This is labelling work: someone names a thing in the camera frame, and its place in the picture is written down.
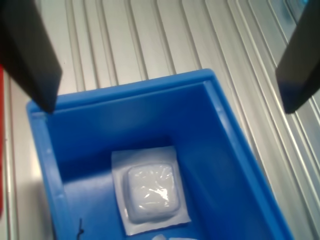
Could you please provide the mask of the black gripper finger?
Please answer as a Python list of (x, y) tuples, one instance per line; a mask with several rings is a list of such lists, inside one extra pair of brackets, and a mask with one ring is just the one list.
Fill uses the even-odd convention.
[(0, 2), (0, 64), (43, 111), (55, 110), (63, 71), (35, 1)]
[(320, 2), (309, 0), (275, 70), (285, 113), (320, 89)]

